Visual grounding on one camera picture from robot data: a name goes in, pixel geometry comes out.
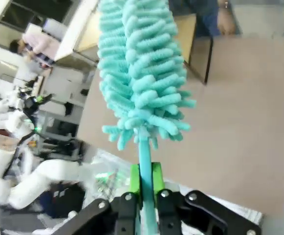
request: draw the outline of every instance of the teal handle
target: teal handle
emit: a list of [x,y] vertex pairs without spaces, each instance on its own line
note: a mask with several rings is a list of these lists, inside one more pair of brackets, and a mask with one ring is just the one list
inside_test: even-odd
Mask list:
[[152,174],[152,158],[149,138],[139,134],[140,141],[139,149],[139,162],[140,162],[140,175],[143,196],[144,216],[146,220],[146,234],[157,234],[157,220],[155,213],[155,203],[153,198],[153,174]]

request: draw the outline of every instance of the green clip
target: green clip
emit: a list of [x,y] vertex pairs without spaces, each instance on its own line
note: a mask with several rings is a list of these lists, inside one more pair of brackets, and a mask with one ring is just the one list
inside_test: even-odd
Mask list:
[[[153,195],[155,206],[157,204],[157,193],[165,188],[165,183],[163,180],[163,174],[161,170],[160,163],[152,163],[153,169]],[[129,192],[134,193],[138,196],[138,202],[140,208],[142,207],[142,194],[141,194],[141,184],[140,184],[140,170],[139,165],[131,165],[130,174],[130,189]]]
[[157,193],[165,188],[165,182],[163,180],[163,174],[160,163],[152,163],[153,168],[153,195],[155,201],[155,207],[157,206]]
[[43,101],[43,96],[39,95],[38,97],[36,97],[36,101],[38,103],[41,103]]

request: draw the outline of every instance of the metal bolt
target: metal bolt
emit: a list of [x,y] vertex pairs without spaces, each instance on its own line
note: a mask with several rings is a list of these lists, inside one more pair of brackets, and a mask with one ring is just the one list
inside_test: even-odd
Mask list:
[[132,199],[132,195],[131,195],[130,193],[127,194],[126,197],[125,197],[125,199],[126,199],[127,201],[130,201],[130,200]]
[[254,230],[249,230],[246,235],[256,235]]
[[190,199],[191,201],[195,201],[195,200],[197,199],[197,195],[196,195],[195,193],[191,193],[191,194],[189,195],[189,199]]
[[169,196],[169,192],[164,190],[164,191],[162,191],[161,196],[162,197],[168,197]]
[[105,204],[104,202],[101,202],[100,204],[98,204],[98,208],[99,208],[99,209],[104,208],[105,205],[106,205],[106,204]]

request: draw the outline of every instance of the beige table surface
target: beige table surface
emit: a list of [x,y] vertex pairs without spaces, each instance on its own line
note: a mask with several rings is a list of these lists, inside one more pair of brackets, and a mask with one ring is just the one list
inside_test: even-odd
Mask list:
[[[78,137],[131,163],[130,142],[119,152],[102,133],[117,123],[99,91],[99,74],[87,97]],[[207,86],[189,78],[197,99],[184,110],[192,131],[182,142],[159,141],[152,152],[164,176],[209,195],[266,214],[284,210],[284,38],[215,40]]]
[[[94,12],[90,15],[84,34],[77,46],[77,52],[82,53],[97,45],[101,33],[99,30],[99,18],[99,12]],[[196,15],[175,17],[175,23],[178,28],[176,39],[180,43],[185,61],[189,62],[196,25]]]

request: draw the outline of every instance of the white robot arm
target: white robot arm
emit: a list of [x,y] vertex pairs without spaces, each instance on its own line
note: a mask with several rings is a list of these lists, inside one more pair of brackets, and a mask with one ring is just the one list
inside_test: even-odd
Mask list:
[[3,174],[12,160],[14,152],[0,150],[0,205],[11,205],[23,209],[48,190],[51,183],[60,181],[92,181],[91,172],[97,165],[69,162],[65,160],[47,160],[42,162],[31,174],[12,187],[11,182],[3,179]]
[[12,112],[5,121],[5,129],[12,133],[17,139],[30,134],[34,125],[31,122],[26,122],[27,116],[19,110]]
[[23,100],[18,98],[18,92],[18,90],[12,91],[11,93],[7,94],[6,98],[0,100],[0,129],[7,129],[9,126],[13,126],[13,123],[6,125],[6,122],[10,118],[15,121],[15,118],[19,118],[20,116],[19,113],[10,111],[10,107],[14,108],[15,110],[23,108]]

